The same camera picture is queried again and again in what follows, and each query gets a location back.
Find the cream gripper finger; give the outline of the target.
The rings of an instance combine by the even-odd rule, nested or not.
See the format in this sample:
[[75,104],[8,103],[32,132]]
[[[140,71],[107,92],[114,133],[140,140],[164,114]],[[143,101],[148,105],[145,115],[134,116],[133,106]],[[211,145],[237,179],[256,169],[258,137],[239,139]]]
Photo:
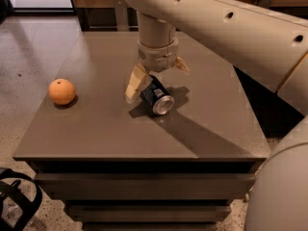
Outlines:
[[133,67],[130,80],[125,92],[127,101],[136,101],[140,94],[145,90],[151,82],[148,71],[142,64],[136,64]]
[[186,65],[184,60],[181,59],[180,57],[176,58],[176,60],[175,60],[175,62],[173,64],[173,67],[178,69],[178,70],[181,70],[184,73],[189,73],[190,72],[189,67]]

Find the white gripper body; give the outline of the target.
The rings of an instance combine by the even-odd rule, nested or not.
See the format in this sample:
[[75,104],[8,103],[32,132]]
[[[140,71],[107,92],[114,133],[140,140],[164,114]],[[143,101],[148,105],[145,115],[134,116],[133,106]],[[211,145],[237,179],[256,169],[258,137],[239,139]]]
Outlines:
[[145,46],[138,42],[139,62],[148,70],[162,72],[172,67],[176,61],[178,53],[178,39],[176,38],[170,45],[154,48]]

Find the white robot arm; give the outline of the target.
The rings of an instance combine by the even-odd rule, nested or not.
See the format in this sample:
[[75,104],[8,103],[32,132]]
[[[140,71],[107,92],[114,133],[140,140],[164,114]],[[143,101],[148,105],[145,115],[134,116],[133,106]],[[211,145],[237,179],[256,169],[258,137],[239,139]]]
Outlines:
[[[234,0],[125,0],[139,16],[139,59],[147,71],[176,62],[181,30],[308,112],[306,20]],[[308,116],[264,162],[248,204],[244,231],[308,231]]]

